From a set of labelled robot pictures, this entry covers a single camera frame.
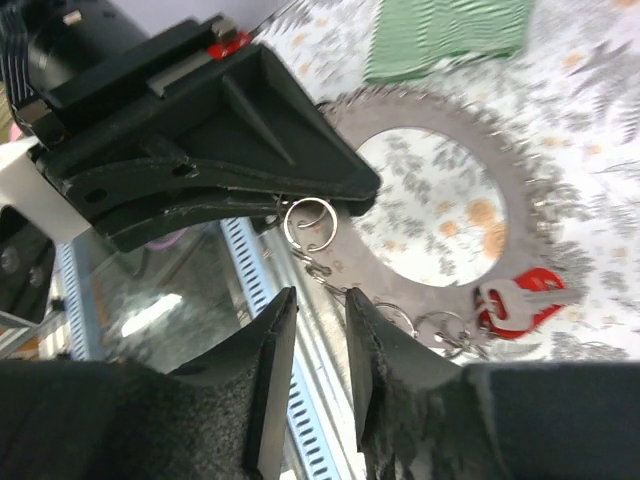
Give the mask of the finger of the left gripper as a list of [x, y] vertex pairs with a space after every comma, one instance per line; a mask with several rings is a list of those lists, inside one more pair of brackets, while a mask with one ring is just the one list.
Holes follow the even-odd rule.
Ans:
[[84, 215], [209, 193], [317, 196], [362, 214], [378, 192], [376, 173], [260, 44], [142, 95], [36, 165]]
[[183, 192], [152, 195], [120, 205], [93, 222], [93, 229], [121, 252], [193, 225], [276, 213], [276, 197], [256, 192]]

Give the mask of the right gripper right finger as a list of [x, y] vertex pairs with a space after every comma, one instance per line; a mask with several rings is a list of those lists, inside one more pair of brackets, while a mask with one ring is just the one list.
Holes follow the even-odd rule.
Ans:
[[358, 448], [371, 479], [635, 479], [639, 367], [458, 366], [347, 292]]

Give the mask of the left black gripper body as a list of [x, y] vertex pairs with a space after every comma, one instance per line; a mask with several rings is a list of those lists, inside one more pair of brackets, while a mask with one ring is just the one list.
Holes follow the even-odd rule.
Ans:
[[111, 1], [4, 1], [1, 76], [20, 133], [53, 147], [250, 42], [222, 14], [146, 34]]

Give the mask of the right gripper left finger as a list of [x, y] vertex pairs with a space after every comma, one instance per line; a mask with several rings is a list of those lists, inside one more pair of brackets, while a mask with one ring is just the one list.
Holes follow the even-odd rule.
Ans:
[[5, 479], [276, 479], [296, 332], [294, 288], [170, 373], [130, 359], [6, 360]]

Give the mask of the red key tag with key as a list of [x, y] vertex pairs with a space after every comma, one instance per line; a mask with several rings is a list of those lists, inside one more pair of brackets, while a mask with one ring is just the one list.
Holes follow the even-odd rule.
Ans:
[[583, 294], [567, 287], [552, 270], [532, 268], [514, 279], [493, 279], [475, 290], [479, 326], [501, 339], [530, 333], [561, 308], [579, 303]]

